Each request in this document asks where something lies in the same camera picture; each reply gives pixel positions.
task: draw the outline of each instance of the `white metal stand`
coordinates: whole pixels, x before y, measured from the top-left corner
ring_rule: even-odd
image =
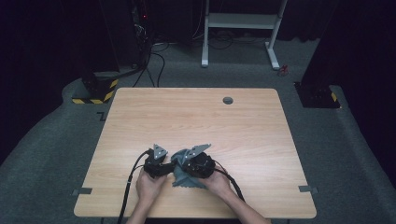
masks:
[[[208,32],[209,27],[222,28],[247,28],[247,29],[268,29],[273,30],[270,42],[265,42],[265,49],[271,60],[274,70],[279,69],[274,53],[274,43],[276,35],[282,22],[283,12],[288,0],[282,0],[280,10],[276,15],[258,15],[258,14],[230,14],[230,13],[209,13],[209,0],[206,0],[205,9],[205,34],[204,45],[202,49],[202,67],[209,66],[209,47]]]

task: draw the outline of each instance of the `hazard tape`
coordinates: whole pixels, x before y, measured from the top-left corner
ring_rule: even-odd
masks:
[[[104,95],[103,99],[97,99],[97,98],[72,98],[72,101],[73,101],[74,104],[77,104],[77,105],[84,105],[84,104],[100,105],[100,104],[105,104],[113,96],[114,90],[116,89],[116,86],[117,86],[118,82],[119,81],[117,79],[111,82],[108,90],[103,93],[103,95]]]

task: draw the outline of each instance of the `black wire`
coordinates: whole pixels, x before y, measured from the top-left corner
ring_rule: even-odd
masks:
[[[201,21],[202,21],[202,16],[203,16],[203,14],[204,14],[204,1],[201,1],[201,12],[200,12],[200,14],[199,14],[199,22],[198,22],[198,25],[197,25],[197,29],[195,30],[195,33],[192,35],[192,39],[194,39],[194,37],[195,37],[195,35],[198,33],[198,31],[199,31],[199,28],[200,28],[200,26],[201,26]]]
[[[215,39],[218,41],[229,41],[230,40],[230,43],[226,47],[223,47],[223,48],[214,47],[213,45],[210,45],[208,43],[207,45],[209,47],[211,47],[212,49],[227,49],[233,44],[233,37],[230,35],[228,35],[228,37],[229,37],[228,39],[224,39],[222,36],[219,36],[219,35],[214,35],[214,36],[215,36]]]
[[[149,151],[148,151],[148,150],[145,151],[145,152],[143,152],[143,153],[139,156],[139,158],[137,158],[136,162],[134,163],[134,168],[132,169],[131,173],[129,174],[128,182],[127,182],[126,188],[125,188],[124,199],[123,199],[123,202],[122,202],[122,208],[121,208],[121,211],[120,211],[120,216],[119,216],[119,219],[118,219],[118,221],[117,221],[118,224],[121,224],[122,219],[123,219],[123,214],[124,214],[124,212],[125,212],[126,203],[127,203],[127,201],[128,201],[129,189],[130,189],[130,187],[131,187],[131,181],[132,181],[132,177],[133,177],[134,171],[135,171],[138,167],[140,167],[140,166],[136,167],[136,165],[139,163],[140,159],[142,159],[142,157],[143,157],[144,155],[146,155],[146,154],[149,154]]]
[[[157,55],[158,57],[160,57],[163,60],[163,67],[161,68],[160,74],[158,74],[157,77],[157,87],[160,87],[160,78],[161,78],[161,74],[163,73],[163,68],[165,67],[165,59],[163,58],[162,55],[158,54],[158,53],[152,53],[154,55]]]
[[[221,174],[223,174],[223,175],[225,175],[225,176],[227,176],[227,178],[228,178],[228,179],[231,181],[231,183],[233,184],[233,188],[235,189],[236,194],[238,194],[238,197],[239,197],[242,201],[245,201],[244,196],[242,195],[242,191],[241,191],[241,189],[239,188],[239,186],[236,184],[236,181],[233,179],[233,177],[230,176],[229,174],[227,174],[226,172],[221,171],[221,170],[219,170],[219,169],[214,168],[214,170],[217,171],[217,172],[219,172],[219,173],[221,173]]]
[[[238,43],[238,44],[256,44],[256,43],[260,43],[260,42],[265,42],[266,40],[267,40],[267,38],[254,37],[251,40],[237,40],[237,39],[234,39],[233,42],[234,43]]]
[[[138,72],[141,71],[141,70],[142,70],[142,68],[139,67],[139,68],[136,68],[136,69],[134,69],[134,70],[132,70],[132,71],[129,71],[129,72],[126,72],[126,73],[123,73],[123,74],[116,75],[116,76],[114,76],[114,77],[101,77],[100,80],[120,79],[120,78],[122,78],[122,77],[128,77],[128,76],[134,75],[134,74],[138,73]]]
[[[161,51],[164,51],[164,50],[168,49],[168,48],[169,48],[169,46],[170,46],[169,42],[164,42],[164,43],[166,44],[166,47],[165,47],[164,49],[158,49],[158,50],[154,50],[154,51],[152,51],[152,53],[155,53],[155,52],[161,52]]]
[[[139,77],[137,78],[136,82],[134,83],[134,85],[133,85],[132,87],[135,87],[135,86],[136,86],[137,82],[138,82],[139,79],[142,77],[143,73],[146,71],[146,68],[147,68],[147,67],[145,67],[145,68],[142,70],[142,72],[140,73]]]
[[[219,173],[221,173],[221,174],[227,176],[227,178],[228,178],[228,179],[231,181],[231,183],[233,184],[233,188],[235,189],[236,194],[238,195],[238,197],[239,197],[242,201],[245,201],[245,198],[244,198],[244,196],[242,195],[242,191],[241,191],[241,189],[239,188],[238,184],[236,184],[236,181],[233,179],[233,177],[230,176],[230,175],[225,171],[225,169],[221,166],[220,163],[218,163],[217,161],[214,161],[214,162],[217,163],[223,170],[219,170],[219,169],[216,169],[216,168],[212,168],[212,167],[208,167],[208,166],[200,165],[200,164],[195,164],[195,165],[200,166],[200,167],[204,167],[204,168],[206,168],[206,169],[212,169],[212,170],[214,170],[214,171],[217,171],[217,172],[219,172]]]
[[[152,76],[151,76],[151,73],[150,73],[148,67],[146,68],[146,71],[148,71],[148,77],[149,77],[149,80],[151,81],[152,87],[155,87],[154,80],[152,79]]]
[[[215,37],[215,39],[218,40],[218,41],[229,41],[229,40],[233,41],[233,37],[232,37],[230,34],[216,35],[216,34],[213,34],[213,33],[212,33],[212,35],[213,35],[213,36]]]

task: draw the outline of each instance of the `round hole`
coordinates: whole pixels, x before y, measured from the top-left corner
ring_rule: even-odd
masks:
[[[233,98],[231,98],[230,96],[226,96],[223,98],[223,103],[226,105],[230,105],[233,103]]]

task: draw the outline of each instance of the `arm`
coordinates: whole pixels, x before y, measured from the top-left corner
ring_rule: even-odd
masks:
[[[149,209],[159,195],[166,177],[167,175],[151,178],[151,176],[149,176],[146,171],[143,169],[140,170],[139,177],[136,181],[136,190],[139,200],[137,201],[136,207],[134,208],[131,216],[128,218],[126,224],[145,223]]]
[[[225,175],[215,171],[209,178],[198,180],[212,193],[220,197],[235,212],[243,224],[271,223],[233,192],[230,181]]]

